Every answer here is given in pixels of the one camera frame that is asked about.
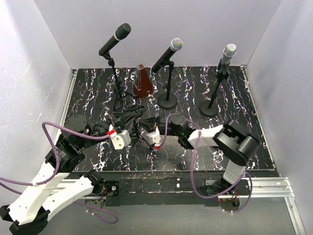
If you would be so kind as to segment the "small black tripod stand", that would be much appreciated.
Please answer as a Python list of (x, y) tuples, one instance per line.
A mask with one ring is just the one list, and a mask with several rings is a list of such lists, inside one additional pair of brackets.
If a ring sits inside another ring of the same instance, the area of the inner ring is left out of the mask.
[(132, 132), (130, 133), (130, 137), (136, 137), (139, 140), (143, 140), (147, 146), (150, 148), (151, 145), (144, 139), (144, 137), (142, 136), (140, 130), (139, 130), (139, 119), (141, 118), (140, 115), (138, 115), (137, 117), (134, 118), (133, 120), (133, 127), (132, 127)]

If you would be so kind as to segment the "tall black tripod stand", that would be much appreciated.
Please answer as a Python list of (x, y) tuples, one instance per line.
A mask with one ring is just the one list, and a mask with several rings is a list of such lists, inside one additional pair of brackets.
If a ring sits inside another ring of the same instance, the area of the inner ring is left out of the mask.
[(111, 57), (110, 53), (107, 52), (106, 54), (102, 55), (102, 57), (104, 57), (107, 61), (108, 61), (108, 65), (112, 68), (112, 73), (115, 79), (115, 85), (116, 85), (116, 89), (114, 89), (114, 92), (116, 93), (116, 98), (114, 101), (114, 106), (113, 106), (113, 111), (116, 110), (116, 104), (117, 101), (121, 101), (123, 100), (123, 98), (127, 97), (127, 96), (131, 96), (134, 99), (137, 99), (136, 95), (133, 95), (129, 92), (127, 92), (126, 90), (124, 90), (121, 86), (121, 82), (118, 80), (117, 78), (117, 73), (116, 73), (116, 69), (115, 69), (115, 61), (114, 59)]

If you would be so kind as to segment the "matte black microphone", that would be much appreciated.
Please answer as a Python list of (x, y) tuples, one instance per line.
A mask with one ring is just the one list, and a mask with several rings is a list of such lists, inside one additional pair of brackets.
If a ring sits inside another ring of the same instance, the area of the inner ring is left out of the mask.
[(120, 25), (113, 36), (101, 47), (98, 54), (103, 56), (107, 54), (116, 44), (125, 39), (131, 32), (131, 26), (128, 23)]

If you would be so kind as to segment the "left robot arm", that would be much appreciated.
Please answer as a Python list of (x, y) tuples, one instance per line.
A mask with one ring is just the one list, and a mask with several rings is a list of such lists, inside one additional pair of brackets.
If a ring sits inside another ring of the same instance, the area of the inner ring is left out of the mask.
[(116, 182), (107, 182), (95, 170), (83, 174), (78, 181), (57, 193), (53, 191), (85, 159), (84, 149), (105, 140), (110, 140), (116, 150), (128, 146), (131, 137), (126, 128), (144, 111), (144, 106), (131, 105), (94, 126), (82, 114), (70, 116), (64, 126), (43, 122), (42, 128), (47, 137), (48, 125), (60, 129), (61, 135), (56, 143), (51, 144), (52, 149), (32, 182), (22, 183), (26, 186), (24, 192), (10, 205), (1, 206), (2, 220), (12, 223), (9, 228), (11, 234), (38, 235), (53, 216), (81, 197), (114, 194), (118, 189)]

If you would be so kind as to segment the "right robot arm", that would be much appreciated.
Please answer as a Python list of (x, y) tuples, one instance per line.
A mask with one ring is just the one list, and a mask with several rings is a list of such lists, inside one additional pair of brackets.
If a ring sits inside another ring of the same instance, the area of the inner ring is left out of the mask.
[(244, 175), (249, 159), (259, 147), (258, 138), (234, 120), (212, 128), (199, 128), (181, 113), (170, 114), (164, 122), (160, 117), (141, 118), (139, 112), (126, 113), (134, 120), (134, 127), (143, 128), (147, 135), (143, 138), (148, 145), (160, 147), (165, 137), (175, 136), (185, 149), (216, 147), (228, 158), (226, 170), (215, 191), (234, 194), (239, 189), (239, 179)]

